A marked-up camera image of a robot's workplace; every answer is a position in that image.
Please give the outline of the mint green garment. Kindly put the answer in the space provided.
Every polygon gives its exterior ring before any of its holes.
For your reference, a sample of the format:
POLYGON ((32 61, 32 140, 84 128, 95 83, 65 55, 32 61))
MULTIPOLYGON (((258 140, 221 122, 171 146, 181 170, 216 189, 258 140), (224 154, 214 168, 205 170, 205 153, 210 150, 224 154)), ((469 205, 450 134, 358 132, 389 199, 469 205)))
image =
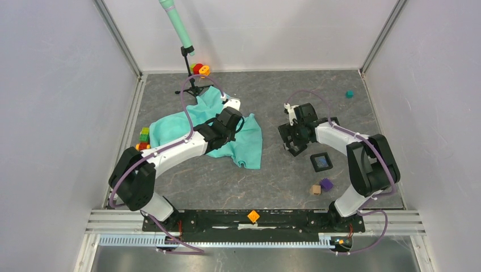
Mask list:
MULTIPOLYGON (((197 97, 197 104, 187 106, 187 111, 193 126, 196 126, 213 118, 221 112, 222 108, 220 90, 209 87, 197 97)), ((243 127, 235 134, 235 141, 230 141, 207 155, 212 158, 230 157, 239 167, 260 169, 263 146, 261 127, 253 113, 245 117, 241 124, 243 127)), ((183 111, 162 117, 149 126, 150 145, 158 147, 178 138, 184 138, 190 129, 187 116, 183 111)))

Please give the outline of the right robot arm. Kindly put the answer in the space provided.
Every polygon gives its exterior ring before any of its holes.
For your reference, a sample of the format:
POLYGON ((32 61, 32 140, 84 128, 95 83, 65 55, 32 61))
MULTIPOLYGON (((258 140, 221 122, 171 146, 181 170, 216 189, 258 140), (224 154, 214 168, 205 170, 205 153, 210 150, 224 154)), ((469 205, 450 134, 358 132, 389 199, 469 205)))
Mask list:
POLYGON ((284 112, 289 121, 278 130, 284 148, 293 156, 306 150, 309 143, 320 143, 347 157, 351 184, 329 206, 327 222, 332 230, 344 230, 368 200, 385 195, 388 188, 396 189, 400 172, 384 135, 354 133, 334 117, 318 118, 310 103, 286 103, 284 112))

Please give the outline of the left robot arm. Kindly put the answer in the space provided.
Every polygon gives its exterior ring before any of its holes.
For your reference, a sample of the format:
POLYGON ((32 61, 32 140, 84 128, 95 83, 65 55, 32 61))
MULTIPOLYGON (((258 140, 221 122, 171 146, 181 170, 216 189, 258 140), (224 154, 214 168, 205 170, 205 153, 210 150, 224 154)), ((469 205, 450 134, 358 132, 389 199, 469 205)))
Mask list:
POLYGON ((127 148, 108 180, 113 194, 120 197, 131 211, 152 215, 165 231, 178 225, 178 215, 169 201, 154 191, 156 179, 172 167, 203 156, 234 141, 243 116, 233 107, 224 107, 220 114, 193 128, 168 144, 138 151, 127 148))

